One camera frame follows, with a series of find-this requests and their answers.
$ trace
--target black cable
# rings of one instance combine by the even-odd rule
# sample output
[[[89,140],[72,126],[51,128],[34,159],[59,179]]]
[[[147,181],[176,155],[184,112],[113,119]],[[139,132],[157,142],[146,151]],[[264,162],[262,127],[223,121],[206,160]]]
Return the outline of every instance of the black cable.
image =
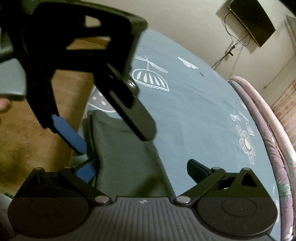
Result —
[[[227,17],[228,14],[230,14],[230,13],[231,13],[231,12],[227,13],[226,16],[225,16],[225,18],[224,18],[224,27],[225,27],[226,32],[227,32],[230,36],[234,37],[237,41],[239,41],[243,46],[245,46],[245,47],[248,46],[249,43],[250,43],[250,41],[251,41],[252,36],[250,36],[250,39],[249,39],[248,44],[247,44],[247,45],[244,45],[239,39],[237,39],[235,36],[233,36],[232,34],[230,34],[230,33],[228,32],[228,30],[227,30],[227,26],[226,26],[226,17]]]
[[[246,37],[248,36],[248,34],[246,34],[246,36],[244,36],[240,41],[238,40],[238,42],[235,44],[235,45],[233,45],[231,48],[230,48],[230,50],[227,52],[227,54],[226,55],[224,55],[221,59],[219,59],[218,61],[216,61],[215,63],[214,63],[214,65],[212,66],[212,67],[214,67],[215,65],[217,65],[215,68],[214,68],[214,70],[216,70],[218,67],[219,67],[219,65],[221,64],[221,62],[223,61],[223,60],[225,60],[224,58],[239,44],[239,43],[241,43],[241,41],[243,41]]]

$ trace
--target small logo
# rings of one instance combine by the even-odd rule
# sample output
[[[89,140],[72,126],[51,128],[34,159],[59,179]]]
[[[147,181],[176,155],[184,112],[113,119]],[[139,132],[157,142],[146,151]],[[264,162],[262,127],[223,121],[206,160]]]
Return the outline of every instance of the small logo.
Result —
[[[146,203],[148,203],[148,201],[145,200],[145,199],[143,199],[143,200],[139,201],[139,203],[141,203],[141,204],[146,204]]]

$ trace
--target green cloth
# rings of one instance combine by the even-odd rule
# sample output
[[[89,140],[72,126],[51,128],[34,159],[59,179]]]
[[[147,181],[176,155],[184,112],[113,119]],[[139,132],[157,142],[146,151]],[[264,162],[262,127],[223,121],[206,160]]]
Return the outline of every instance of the green cloth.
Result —
[[[141,141],[127,124],[100,110],[88,112],[97,175],[92,186],[116,196],[175,197],[152,141]]]

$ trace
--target pink blanket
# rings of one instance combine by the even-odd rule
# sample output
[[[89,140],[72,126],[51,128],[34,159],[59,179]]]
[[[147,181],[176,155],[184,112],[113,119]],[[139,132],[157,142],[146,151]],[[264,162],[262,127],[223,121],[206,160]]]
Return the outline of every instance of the pink blanket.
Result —
[[[288,138],[288,135],[286,134],[283,126],[275,116],[275,114],[272,112],[271,108],[268,106],[268,104],[264,101],[264,99],[261,97],[261,95],[254,89],[254,87],[247,82],[244,78],[241,78],[239,76],[233,76],[231,80],[234,80],[240,86],[243,87],[243,89],[248,93],[248,95],[253,99],[253,101],[256,103],[258,108],[260,109],[260,112],[263,114],[264,118],[267,120],[275,138],[279,145],[279,148],[287,162],[288,166],[288,176],[291,183],[291,189],[292,189],[292,195],[293,195],[293,205],[296,207],[296,152]],[[294,220],[294,228],[293,233],[296,233],[296,225]]]
[[[246,91],[235,81],[230,80],[229,84],[238,93],[244,104],[247,106],[253,120],[256,123],[258,131],[261,134],[266,151],[276,178],[276,183],[280,197],[280,214],[281,214],[281,240],[289,241],[293,230],[294,213],[293,213],[293,198],[291,195],[291,185],[288,175],[283,164],[283,159],[279,149],[274,141],[272,133],[268,128],[266,121],[260,114],[253,100]]]

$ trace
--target beige wall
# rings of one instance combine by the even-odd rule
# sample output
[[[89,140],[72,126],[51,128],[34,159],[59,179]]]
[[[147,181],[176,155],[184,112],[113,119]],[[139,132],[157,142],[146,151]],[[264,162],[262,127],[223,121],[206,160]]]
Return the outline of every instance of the beige wall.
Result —
[[[225,0],[89,0],[116,7],[144,17],[150,28],[166,35],[212,66],[231,43],[222,21],[228,13]],[[259,93],[293,57],[294,51],[285,26],[292,13],[278,0],[259,0],[276,32],[261,47],[251,41],[242,50],[233,75],[247,79]],[[229,32],[243,37],[245,30],[231,14],[226,23]],[[234,57],[223,61],[217,72],[228,80],[240,46]]]
[[[280,74],[261,93],[266,103],[271,106],[281,94],[288,88],[291,82],[296,79],[296,57],[287,64]]]

